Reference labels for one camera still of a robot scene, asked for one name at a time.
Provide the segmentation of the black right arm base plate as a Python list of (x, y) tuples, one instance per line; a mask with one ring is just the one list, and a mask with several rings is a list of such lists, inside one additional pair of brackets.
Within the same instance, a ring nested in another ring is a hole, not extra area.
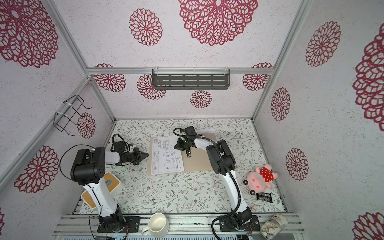
[(220, 219), (222, 232), (259, 232), (261, 229), (259, 219), (252, 214), (249, 207), (245, 211)]

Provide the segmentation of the white technical drawing sheet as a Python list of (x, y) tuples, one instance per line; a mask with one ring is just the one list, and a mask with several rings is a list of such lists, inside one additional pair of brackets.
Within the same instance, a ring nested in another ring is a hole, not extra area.
[(152, 138), (150, 175), (181, 173), (184, 171), (182, 153), (174, 147), (178, 141), (175, 135)]

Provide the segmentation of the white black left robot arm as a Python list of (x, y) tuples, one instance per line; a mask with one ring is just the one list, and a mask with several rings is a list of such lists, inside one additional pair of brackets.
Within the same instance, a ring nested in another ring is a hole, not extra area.
[(70, 171), (71, 180), (87, 190), (100, 217), (110, 217), (117, 214), (118, 204), (105, 183), (106, 166), (136, 166), (148, 156), (148, 153), (140, 151), (137, 147), (130, 150), (130, 145), (125, 141), (112, 143), (110, 150), (104, 147), (80, 149)]

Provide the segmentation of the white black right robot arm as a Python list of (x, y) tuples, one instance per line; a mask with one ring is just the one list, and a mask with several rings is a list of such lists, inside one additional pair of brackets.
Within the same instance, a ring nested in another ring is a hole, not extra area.
[(203, 134), (198, 134), (193, 126), (175, 128), (173, 134), (178, 137), (175, 150), (186, 153), (187, 158), (192, 157), (191, 149), (200, 149), (207, 153), (212, 170), (222, 178), (231, 203), (231, 214), (237, 216), (251, 216), (252, 211), (245, 201), (236, 176), (236, 160), (224, 140), (214, 141)]

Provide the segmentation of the white printed text sheet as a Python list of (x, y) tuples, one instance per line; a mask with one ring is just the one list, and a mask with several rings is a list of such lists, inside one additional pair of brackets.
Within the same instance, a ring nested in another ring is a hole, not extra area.
[(210, 133), (213, 133), (215, 134), (216, 133), (216, 130), (213, 129), (213, 128), (206, 128), (206, 129), (198, 129), (196, 130), (197, 134), (210, 134)]

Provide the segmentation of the beige manila folder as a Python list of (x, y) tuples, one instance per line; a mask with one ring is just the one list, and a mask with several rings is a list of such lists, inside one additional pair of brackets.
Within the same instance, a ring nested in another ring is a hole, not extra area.
[[(147, 166), (147, 175), (150, 175), (150, 163), (151, 163), (151, 147), (149, 148), (149, 159), (148, 159), (148, 166)], [(191, 156), (187, 157), (187, 154), (185, 151), (181, 151), (183, 163), (184, 163), (184, 171), (182, 173), (186, 172), (198, 172), (198, 171), (211, 171), (212, 167), (207, 155), (206, 150), (202, 149), (196, 149), (191, 148)]]

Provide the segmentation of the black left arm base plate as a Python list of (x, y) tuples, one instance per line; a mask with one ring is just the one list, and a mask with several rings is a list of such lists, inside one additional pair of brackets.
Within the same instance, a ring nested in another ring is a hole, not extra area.
[(107, 217), (98, 217), (99, 227), (97, 233), (137, 233), (139, 231), (141, 217), (124, 217), (117, 209), (115, 214)]

